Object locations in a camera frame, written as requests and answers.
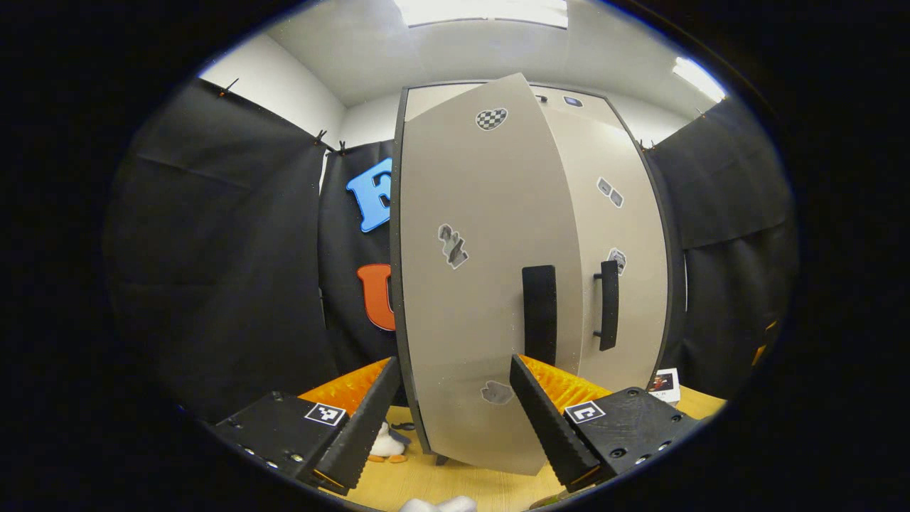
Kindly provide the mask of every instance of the black handle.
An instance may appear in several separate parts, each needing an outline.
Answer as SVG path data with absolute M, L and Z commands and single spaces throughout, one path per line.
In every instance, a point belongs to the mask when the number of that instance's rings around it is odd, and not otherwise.
M 521 269 L 524 288 L 524 353 L 556 365 L 556 267 Z
M 601 337 L 601 352 L 616 346 L 616 326 L 620 318 L 620 271 L 615 260 L 601 261 L 601 273 L 594 279 L 603 282 L 603 308 L 601 329 L 594 331 Z

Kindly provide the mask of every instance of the gray sticker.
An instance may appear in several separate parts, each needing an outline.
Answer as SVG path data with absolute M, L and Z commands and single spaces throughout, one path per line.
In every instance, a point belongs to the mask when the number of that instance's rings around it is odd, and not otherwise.
M 506 405 L 515 396 L 515 392 L 506 384 L 487 381 L 487 385 L 480 389 L 480 396 L 493 405 Z
M 468 259 L 468 253 L 464 247 L 464 239 L 457 231 L 452 230 L 449 224 L 442 224 L 437 232 L 437 238 L 442 241 L 442 253 L 446 256 L 446 261 L 453 270 Z
M 610 249 L 610 256 L 607 257 L 607 261 L 610 260 L 616 260 L 616 268 L 619 271 L 619 274 L 622 275 L 622 271 L 625 270 L 625 254 L 614 247 Z
M 600 178 L 597 180 L 597 190 L 609 198 L 610 192 L 613 192 L 613 187 L 610 183 L 607 183 L 606 179 Z
M 616 205 L 616 208 L 622 208 L 622 194 L 617 189 L 613 189 L 610 194 L 610 200 Z
M 566 413 L 576 424 L 590 421 L 605 415 L 600 407 L 594 402 L 584 402 L 582 404 L 566 407 Z

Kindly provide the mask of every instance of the black fabric backdrop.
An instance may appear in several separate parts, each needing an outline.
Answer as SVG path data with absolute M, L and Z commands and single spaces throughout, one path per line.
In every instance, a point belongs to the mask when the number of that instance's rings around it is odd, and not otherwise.
M 319 197 L 319 286 L 329 339 L 339 370 L 344 374 L 398 355 L 393 331 L 385 331 L 367 317 L 363 282 L 357 269 L 390 263 L 389 223 L 374 230 L 360 230 L 361 213 L 348 182 L 392 157 L 393 140 L 349 148 L 344 155 L 331 153 Z M 394 404 L 406 405 L 402 386 Z
M 219 421 L 339 374 L 316 261 L 325 146 L 197 79 L 134 138 L 106 221 L 119 328 L 191 413 Z
M 688 311 L 661 367 L 731 398 L 779 333 L 798 268 L 793 199 L 772 141 L 727 98 L 653 149 L 682 239 Z M 766 329 L 774 321 L 777 324 Z

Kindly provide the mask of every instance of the cabinet door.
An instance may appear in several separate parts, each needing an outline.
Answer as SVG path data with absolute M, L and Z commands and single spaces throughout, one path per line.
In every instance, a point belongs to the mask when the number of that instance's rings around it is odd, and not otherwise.
M 581 322 L 581 361 L 561 367 L 610 390 L 647 388 L 663 343 L 668 290 L 663 224 L 651 180 L 603 99 L 586 97 L 584 107 L 574 110 L 561 101 L 541 109 L 565 168 L 581 248 L 583 314 L 566 317 Z M 611 200 L 614 192 L 620 206 Z M 613 250 L 624 262 L 619 318 L 616 345 L 602 352 L 592 334 L 601 329 L 602 281 L 593 275 Z
M 511 355 L 524 350 L 522 267 L 555 266 L 558 340 L 574 340 L 557 344 L 557 361 L 581 355 L 578 233 L 546 118 L 517 74 L 411 118 L 399 143 L 396 324 L 430 449 L 536 474 L 540 443 L 518 398 L 496 383 L 508 385 Z M 440 230 L 458 234 L 457 250 Z

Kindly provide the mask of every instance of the small picture card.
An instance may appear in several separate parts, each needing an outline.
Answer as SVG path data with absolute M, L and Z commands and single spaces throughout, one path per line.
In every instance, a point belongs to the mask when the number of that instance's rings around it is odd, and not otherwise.
M 667 404 L 676 406 L 680 402 L 680 377 L 676 368 L 658 370 L 648 387 L 648 393 Z

